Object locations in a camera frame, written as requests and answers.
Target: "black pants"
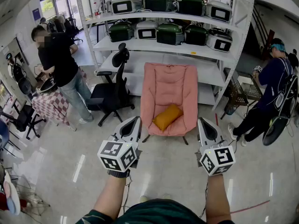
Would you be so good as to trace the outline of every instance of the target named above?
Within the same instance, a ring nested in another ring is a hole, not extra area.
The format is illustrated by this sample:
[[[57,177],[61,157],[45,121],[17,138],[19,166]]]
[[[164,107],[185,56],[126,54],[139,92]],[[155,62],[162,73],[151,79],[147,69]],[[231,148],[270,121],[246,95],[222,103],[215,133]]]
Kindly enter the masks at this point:
[[[254,107],[248,112],[246,118],[239,125],[239,127],[233,130],[233,134],[236,136],[241,136],[252,129],[249,134],[245,135],[245,140],[250,142],[268,130],[270,120],[274,116],[274,112],[265,112]]]

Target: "orange pillow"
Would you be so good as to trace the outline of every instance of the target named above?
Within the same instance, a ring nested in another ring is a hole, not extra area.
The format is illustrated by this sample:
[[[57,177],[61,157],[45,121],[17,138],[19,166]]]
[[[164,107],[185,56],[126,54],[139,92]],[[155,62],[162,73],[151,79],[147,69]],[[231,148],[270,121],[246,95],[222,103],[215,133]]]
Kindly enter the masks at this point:
[[[175,104],[171,104],[164,112],[158,114],[153,122],[159,129],[164,131],[168,125],[175,121],[178,117],[183,115],[183,111]]]

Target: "navy shirt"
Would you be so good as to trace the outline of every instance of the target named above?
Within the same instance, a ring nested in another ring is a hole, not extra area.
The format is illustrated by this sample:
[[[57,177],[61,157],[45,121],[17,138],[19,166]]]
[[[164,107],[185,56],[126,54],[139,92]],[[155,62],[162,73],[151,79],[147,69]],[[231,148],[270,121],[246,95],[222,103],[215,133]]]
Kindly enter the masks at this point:
[[[275,99],[284,86],[285,78],[288,76],[287,71],[289,74],[293,73],[289,60],[284,58],[273,58],[269,61],[258,76],[260,84],[267,85],[267,88],[262,98],[256,104],[256,107],[265,112],[272,112],[275,110]]]

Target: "forearm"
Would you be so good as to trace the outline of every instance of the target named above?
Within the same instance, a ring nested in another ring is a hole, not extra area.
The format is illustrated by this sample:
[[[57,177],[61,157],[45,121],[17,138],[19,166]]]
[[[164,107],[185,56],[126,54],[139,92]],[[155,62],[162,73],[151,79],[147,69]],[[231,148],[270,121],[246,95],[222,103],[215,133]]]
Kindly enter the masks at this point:
[[[94,209],[115,220],[121,209],[125,185],[126,178],[117,178],[109,175],[106,185],[101,192]]]
[[[208,178],[206,196],[206,220],[208,224],[231,220],[230,208],[222,175]]]

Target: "green appliance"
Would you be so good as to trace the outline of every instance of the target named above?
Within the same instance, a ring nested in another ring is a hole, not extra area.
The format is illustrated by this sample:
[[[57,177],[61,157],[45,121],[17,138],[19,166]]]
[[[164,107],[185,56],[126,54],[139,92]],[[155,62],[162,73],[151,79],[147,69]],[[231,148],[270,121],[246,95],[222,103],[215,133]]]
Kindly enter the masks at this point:
[[[134,36],[134,30],[126,22],[119,22],[109,28],[109,37],[112,42],[130,40]]]
[[[189,25],[185,29],[185,43],[192,45],[205,46],[208,31],[196,25]]]
[[[174,10],[172,0],[145,0],[145,9],[169,12]]]
[[[174,23],[163,23],[157,29],[157,42],[179,45],[184,41],[182,27]]]
[[[177,0],[178,13],[204,16],[206,5],[204,0]]]

